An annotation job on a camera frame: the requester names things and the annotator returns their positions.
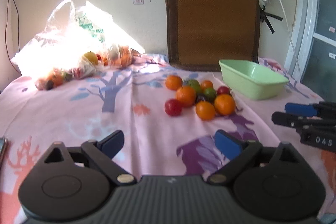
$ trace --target brown mat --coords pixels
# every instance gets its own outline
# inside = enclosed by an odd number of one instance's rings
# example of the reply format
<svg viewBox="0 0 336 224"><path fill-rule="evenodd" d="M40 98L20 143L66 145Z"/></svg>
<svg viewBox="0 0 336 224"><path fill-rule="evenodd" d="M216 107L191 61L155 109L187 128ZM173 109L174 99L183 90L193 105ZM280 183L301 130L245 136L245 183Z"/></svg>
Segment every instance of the brown mat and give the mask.
<svg viewBox="0 0 336 224"><path fill-rule="evenodd" d="M172 66L220 71L220 59L257 62L258 0L166 0L166 6Z"/></svg>

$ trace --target pink bedsheet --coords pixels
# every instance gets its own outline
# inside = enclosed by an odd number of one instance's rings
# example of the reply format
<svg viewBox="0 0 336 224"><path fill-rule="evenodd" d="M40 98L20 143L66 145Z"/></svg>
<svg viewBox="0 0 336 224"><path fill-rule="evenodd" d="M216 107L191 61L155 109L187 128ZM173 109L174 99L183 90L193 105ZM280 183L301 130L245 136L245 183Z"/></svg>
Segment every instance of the pink bedsheet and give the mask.
<svg viewBox="0 0 336 224"><path fill-rule="evenodd" d="M259 61L286 75L276 62ZM11 142L0 175L0 223L25 219L18 188L53 141L78 146L116 129L124 132L125 145L113 160L137 178L144 174L208 176L228 162L213 142L219 128L240 139L258 139L265 146L290 141L325 185L327 197L320 215L336 212L334 154L300 144L295 130L271 121L272 113L283 111L287 102L318 102L318 95L286 75L290 83L271 100L255 102L234 93L236 114L229 117L203 122L190 108L172 118L164 112L165 101L175 95L164 85L169 74L208 79L215 88L222 85L220 74L177 70L158 55L126 70L109 70L50 91L38 91L28 77L13 81L0 95L0 136Z"/></svg>

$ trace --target yellow fruit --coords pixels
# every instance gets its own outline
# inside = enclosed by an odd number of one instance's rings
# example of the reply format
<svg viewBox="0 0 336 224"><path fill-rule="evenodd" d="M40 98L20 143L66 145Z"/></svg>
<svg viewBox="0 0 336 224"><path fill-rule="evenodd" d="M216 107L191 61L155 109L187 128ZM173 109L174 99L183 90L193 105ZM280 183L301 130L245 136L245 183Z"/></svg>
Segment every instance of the yellow fruit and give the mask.
<svg viewBox="0 0 336 224"><path fill-rule="evenodd" d="M98 65L98 57L97 54L94 52L87 52L84 54L84 56L93 64L93 65Z"/></svg>

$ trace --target light green bin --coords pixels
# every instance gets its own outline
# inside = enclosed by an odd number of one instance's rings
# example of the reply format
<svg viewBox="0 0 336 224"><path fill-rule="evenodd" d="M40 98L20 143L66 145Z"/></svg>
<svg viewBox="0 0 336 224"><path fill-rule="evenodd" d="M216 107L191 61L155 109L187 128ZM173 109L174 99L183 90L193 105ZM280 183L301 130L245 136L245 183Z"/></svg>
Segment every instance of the light green bin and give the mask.
<svg viewBox="0 0 336 224"><path fill-rule="evenodd" d="M283 75L245 60L219 60L225 84L252 100L272 98L280 93L288 79Z"/></svg>

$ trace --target screw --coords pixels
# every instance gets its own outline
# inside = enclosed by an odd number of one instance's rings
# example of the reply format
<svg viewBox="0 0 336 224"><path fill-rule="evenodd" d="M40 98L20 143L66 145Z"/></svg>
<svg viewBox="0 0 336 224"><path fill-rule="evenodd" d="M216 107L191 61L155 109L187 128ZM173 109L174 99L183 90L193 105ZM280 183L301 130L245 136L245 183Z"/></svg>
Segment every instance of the screw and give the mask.
<svg viewBox="0 0 336 224"><path fill-rule="evenodd" d="M226 176L222 174L214 174L210 177L210 181L216 184L223 183L226 181L226 179L227 179Z"/></svg>
<svg viewBox="0 0 336 224"><path fill-rule="evenodd" d="M134 176L130 174L122 174L117 177L117 181L123 184L131 183L134 180Z"/></svg>

